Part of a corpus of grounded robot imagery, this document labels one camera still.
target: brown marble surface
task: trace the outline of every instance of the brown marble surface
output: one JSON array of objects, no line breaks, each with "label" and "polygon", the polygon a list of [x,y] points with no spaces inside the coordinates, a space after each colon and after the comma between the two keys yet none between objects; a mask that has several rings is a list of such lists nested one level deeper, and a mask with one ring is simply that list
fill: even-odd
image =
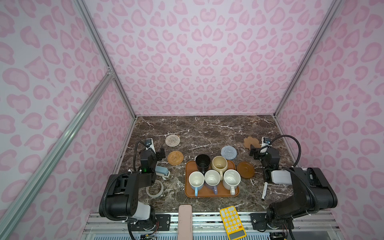
[{"label": "brown marble surface", "polygon": [[[168,147],[166,136],[176,134],[180,137],[180,144]],[[291,186],[269,184],[266,200],[261,200],[264,181],[261,174],[262,167],[259,160],[249,157],[249,150],[243,146],[244,138],[248,136],[261,140],[263,136],[274,138],[279,130],[272,116],[183,116],[183,117],[139,117],[133,130],[128,149],[121,164],[120,172],[132,168],[133,148],[138,140],[153,138],[156,151],[163,146],[166,155],[172,151],[181,151],[184,161],[179,166],[172,166],[167,159],[158,162],[159,166],[167,167],[171,178],[163,180],[163,194],[155,199],[146,194],[145,188],[139,190],[139,199],[143,203],[151,204],[157,212],[177,212],[179,205],[191,204],[194,212],[216,212],[224,207],[234,205],[238,211],[264,211],[268,205],[292,195]],[[237,197],[189,198],[185,195],[185,165],[194,160],[199,154],[208,154],[211,159],[220,156],[221,148],[230,145],[236,148],[235,165],[241,161],[248,161],[255,167],[255,176],[250,179],[242,178]],[[280,151],[280,166],[290,166],[292,160],[282,139],[273,146]],[[149,192],[155,194],[160,184],[155,183]]]}]

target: orange tray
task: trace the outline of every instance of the orange tray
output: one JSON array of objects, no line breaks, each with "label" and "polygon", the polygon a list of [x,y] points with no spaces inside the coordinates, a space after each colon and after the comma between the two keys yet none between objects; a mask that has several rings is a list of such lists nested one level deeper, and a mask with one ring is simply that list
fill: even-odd
[{"label": "orange tray", "polygon": [[[231,160],[228,160],[228,169],[236,170],[235,164]],[[185,166],[185,194],[187,197],[195,197],[195,190],[191,188],[188,180],[189,175],[195,171],[197,171],[196,162],[187,162],[187,165]],[[197,197],[236,197],[239,195],[239,191],[240,189],[237,187],[235,189],[235,195],[232,196],[230,191],[223,186],[223,181],[220,181],[220,183],[217,185],[217,195],[215,195],[212,189],[209,189],[204,185],[203,188],[198,192]]]}]

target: black mug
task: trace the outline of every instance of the black mug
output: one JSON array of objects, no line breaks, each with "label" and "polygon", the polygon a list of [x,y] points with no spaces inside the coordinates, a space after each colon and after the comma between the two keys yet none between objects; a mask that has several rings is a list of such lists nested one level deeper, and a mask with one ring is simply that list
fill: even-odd
[{"label": "black mug", "polygon": [[197,170],[205,175],[211,165],[211,158],[206,154],[200,154],[196,157],[196,165]]}]

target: blue crocheted coaster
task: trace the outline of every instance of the blue crocheted coaster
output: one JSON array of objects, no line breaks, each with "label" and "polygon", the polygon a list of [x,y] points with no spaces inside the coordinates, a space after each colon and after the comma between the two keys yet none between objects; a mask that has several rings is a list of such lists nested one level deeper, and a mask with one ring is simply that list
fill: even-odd
[{"label": "blue crocheted coaster", "polygon": [[225,146],[221,149],[221,156],[227,160],[232,160],[237,156],[237,151],[232,146]]}]

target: calculator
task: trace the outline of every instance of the calculator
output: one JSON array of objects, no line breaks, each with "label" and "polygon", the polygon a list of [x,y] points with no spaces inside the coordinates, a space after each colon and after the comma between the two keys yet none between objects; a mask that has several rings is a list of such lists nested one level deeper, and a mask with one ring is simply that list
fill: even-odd
[{"label": "calculator", "polygon": [[220,216],[229,240],[236,240],[247,236],[234,206],[221,209]]}]

